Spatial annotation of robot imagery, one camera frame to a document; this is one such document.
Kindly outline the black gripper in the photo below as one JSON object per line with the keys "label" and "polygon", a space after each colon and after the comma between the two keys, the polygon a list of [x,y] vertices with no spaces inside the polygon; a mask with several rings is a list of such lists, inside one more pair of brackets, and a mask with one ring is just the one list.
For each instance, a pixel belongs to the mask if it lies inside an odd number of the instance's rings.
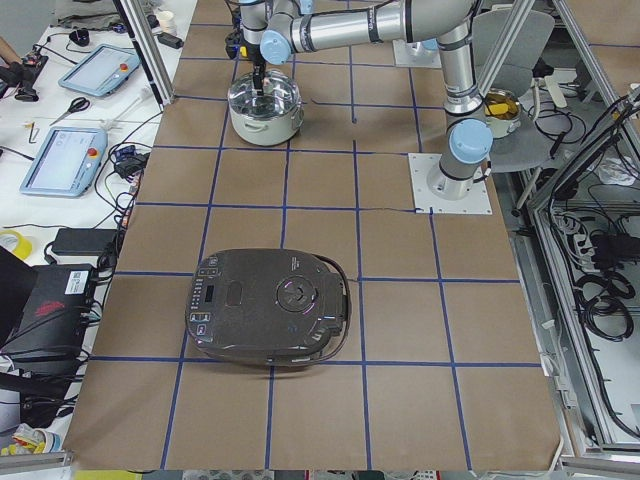
{"label": "black gripper", "polygon": [[266,61],[262,56],[259,44],[247,44],[247,57],[252,62],[252,85],[253,89],[257,90],[257,96],[262,97],[264,95],[264,78],[266,71]]}

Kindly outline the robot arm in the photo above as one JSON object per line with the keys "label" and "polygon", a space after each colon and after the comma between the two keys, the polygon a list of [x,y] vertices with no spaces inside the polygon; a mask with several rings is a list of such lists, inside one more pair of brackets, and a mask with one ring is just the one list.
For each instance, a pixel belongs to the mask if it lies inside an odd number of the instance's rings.
{"label": "robot arm", "polygon": [[447,147],[427,175],[429,189],[460,200],[486,159],[493,137],[474,74],[470,1],[383,1],[366,8],[316,12],[311,1],[242,1],[241,38],[263,95],[266,67],[294,54],[394,40],[437,43],[446,89]]}

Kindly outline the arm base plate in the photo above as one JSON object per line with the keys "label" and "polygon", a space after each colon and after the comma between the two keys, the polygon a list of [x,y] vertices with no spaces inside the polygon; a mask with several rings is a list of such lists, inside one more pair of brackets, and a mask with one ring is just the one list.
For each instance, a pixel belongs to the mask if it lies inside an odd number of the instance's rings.
{"label": "arm base plate", "polygon": [[440,154],[409,153],[414,209],[424,214],[491,215],[486,179],[480,168],[467,180],[448,178]]}

